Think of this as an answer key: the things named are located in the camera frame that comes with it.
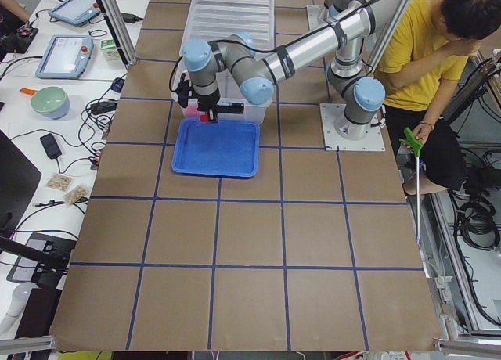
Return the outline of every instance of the person's hand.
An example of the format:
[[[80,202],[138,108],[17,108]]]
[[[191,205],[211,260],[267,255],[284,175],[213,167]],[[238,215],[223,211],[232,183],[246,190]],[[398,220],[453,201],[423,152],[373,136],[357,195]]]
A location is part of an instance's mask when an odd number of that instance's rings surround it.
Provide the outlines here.
[[[424,145],[431,131],[433,131],[433,128],[429,124],[418,124],[414,128],[413,134],[416,136],[416,139]]]
[[[482,44],[478,39],[461,39],[459,41],[449,41],[444,45],[444,48],[449,51],[451,55],[456,56],[476,56],[477,51]]]

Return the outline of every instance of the person's arm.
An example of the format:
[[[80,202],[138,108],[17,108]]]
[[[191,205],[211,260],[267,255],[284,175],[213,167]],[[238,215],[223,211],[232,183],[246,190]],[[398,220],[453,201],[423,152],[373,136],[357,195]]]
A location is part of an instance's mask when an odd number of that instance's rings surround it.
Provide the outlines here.
[[[14,16],[18,17],[23,22],[30,19],[30,13],[23,9],[16,0],[0,0],[0,5],[10,11]]]
[[[433,131],[438,118],[449,104],[454,92],[456,92],[457,83],[457,80],[446,80],[444,78],[440,80],[438,90],[424,114],[423,122],[413,130],[417,140],[421,143],[425,144],[428,140],[428,136]]]
[[[450,56],[475,56],[480,45],[481,41],[475,39],[449,41],[430,55],[408,62],[399,72],[386,75],[392,88],[403,88],[419,80]]]

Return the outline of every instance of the black pants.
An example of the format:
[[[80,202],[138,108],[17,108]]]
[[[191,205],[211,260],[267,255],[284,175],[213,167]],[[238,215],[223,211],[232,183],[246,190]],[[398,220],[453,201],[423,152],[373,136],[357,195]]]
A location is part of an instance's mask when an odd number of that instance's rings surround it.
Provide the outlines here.
[[[414,129],[423,120],[426,111],[409,111],[386,106],[386,125],[394,155],[404,139],[404,129]],[[461,188],[466,178],[466,163],[457,142],[456,134],[442,119],[428,136],[421,150],[421,160],[426,165],[426,176],[435,184],[452,190]]]

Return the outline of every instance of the blue tray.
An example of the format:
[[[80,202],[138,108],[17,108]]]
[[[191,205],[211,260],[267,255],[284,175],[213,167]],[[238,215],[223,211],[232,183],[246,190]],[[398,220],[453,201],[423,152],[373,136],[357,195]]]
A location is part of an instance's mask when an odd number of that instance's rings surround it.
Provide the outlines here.
[[[187,117],[179,125],[172,169],[191,175],[250,178],[258,172],[259,125]]]

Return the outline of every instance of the green bowl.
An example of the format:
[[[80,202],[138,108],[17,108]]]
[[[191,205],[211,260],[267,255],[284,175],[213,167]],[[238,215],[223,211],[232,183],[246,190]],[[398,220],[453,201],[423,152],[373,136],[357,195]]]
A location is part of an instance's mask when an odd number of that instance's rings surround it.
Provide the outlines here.
[[[57,86],[49,86],[38,90],[31,97],[33,109],[51,119],[59,119],[68,113],[70,100],[68,94]]]

